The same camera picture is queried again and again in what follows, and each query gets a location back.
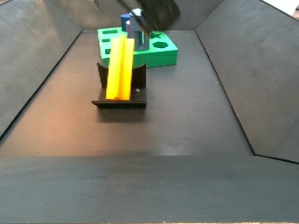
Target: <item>black holder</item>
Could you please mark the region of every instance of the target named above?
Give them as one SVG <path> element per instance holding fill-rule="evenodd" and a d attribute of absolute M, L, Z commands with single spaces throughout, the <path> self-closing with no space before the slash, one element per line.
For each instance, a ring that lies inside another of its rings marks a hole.
<path fill-rule="evenodd" d="M 131 99 L 130 101 L 115 101 L 107 99 L 109 68 L 98 63 L 101 78 L 101 92 L 97 101 L 93 101 L 103 109 L 146 108 L 146 64 L 133 70 Z"/>

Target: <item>block slot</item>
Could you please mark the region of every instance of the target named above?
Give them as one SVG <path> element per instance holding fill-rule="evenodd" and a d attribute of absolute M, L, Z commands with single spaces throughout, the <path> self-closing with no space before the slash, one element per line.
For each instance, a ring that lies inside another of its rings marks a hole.
<path fill-rule="evenodd" d="M 113 30 L 113 31 L 103 31 L 103 34 L 113 34 L 113 33 L 118 33 L 118 30 Z"/>
<path fill-rule="evenodd" d="M 110 53 L 111 53 L 111 49 L 107 49 L 107 50 L 106 50 L 106 54 L 110 54 Z"/>
<path fill-rule="evenodd" d="M 155 48 L 166 48 L 169 46 L 169 44 L 167 43 L 165 43 L 165 42 L 157 42 L 157 43 L 154 43 L 154 47 Z"/>

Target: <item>green block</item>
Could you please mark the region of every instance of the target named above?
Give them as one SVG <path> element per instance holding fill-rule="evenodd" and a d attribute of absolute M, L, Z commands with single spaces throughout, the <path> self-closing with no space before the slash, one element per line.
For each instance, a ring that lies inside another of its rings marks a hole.
<path fill-rule="evenodd" d="M 122 27 L 107 28 L 98 30 L 98 41 L 101 49 L 101 57 L 103 65 L 109 67 L 111 39 L 118 38 L 122 34 Z M 145 51 L 135 51 L 135 67 L 146 64 L 147 67 L 162 67 L 175 65 L 178 60 L 178 47 L 165 32 L 154 31 L 151 34 L 150 49 Z"/>

